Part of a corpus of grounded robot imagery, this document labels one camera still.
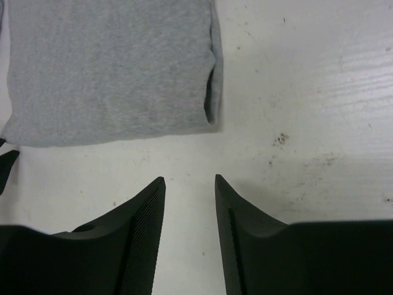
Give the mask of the grey tank top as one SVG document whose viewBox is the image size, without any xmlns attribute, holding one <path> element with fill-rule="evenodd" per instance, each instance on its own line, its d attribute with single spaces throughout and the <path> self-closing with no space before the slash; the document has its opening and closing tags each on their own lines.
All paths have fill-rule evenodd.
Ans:
<svg viewBox="0 0 393 295">
<path fill-rule="evenodd" d="M 216 123 L 214 1 L 9 1 L 8 14 L 10 144 L 83 146 Z"/>
</svg>

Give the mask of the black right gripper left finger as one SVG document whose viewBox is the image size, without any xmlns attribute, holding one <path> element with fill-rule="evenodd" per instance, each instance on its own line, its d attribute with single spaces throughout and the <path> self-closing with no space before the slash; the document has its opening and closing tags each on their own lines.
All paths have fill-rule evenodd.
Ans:
<svg viewBox="0 0 393 295">
<path fill-rule="evenodd" d="M 2 294 L 150 294 L 165 180 L 71 232 L 1 227 Z"/>
</svg>

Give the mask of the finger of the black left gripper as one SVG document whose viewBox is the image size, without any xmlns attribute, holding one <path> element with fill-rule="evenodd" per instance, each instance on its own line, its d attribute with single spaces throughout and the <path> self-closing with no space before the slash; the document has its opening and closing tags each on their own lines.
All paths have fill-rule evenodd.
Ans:
<svg viewBox="0 0 393 295">
<path fill-rule="evenodd" d="M 9 152 L 6 152 L 5 154 L 2 154 L 0 157 L 0 163 L 1 163 L 1 166 L 0 166 L 0 169 L 1 169 L 0 190 L 1 191 L 0 191 L 0 194 L 2 194 L 4 192 L 4 189 L 7 184 L 7 180 L 9 179 L 11 169 L 12 169 L 14 163 L 16 162 L 16 160 L 18 159 L 19 155 L 20 155 L 19 151 L 11 150 Z"/>
</svg>

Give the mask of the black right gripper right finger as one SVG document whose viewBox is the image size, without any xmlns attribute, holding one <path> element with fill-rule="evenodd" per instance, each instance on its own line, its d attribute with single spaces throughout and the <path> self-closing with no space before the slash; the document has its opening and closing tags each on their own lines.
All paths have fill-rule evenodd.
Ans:
<svg viewBox="0 0 393 295">
<path fill-rule="evenodd" d="M 391 294 L 392 221 L 285 224 L 215 178 L 227 294 Z"/>
</svg>

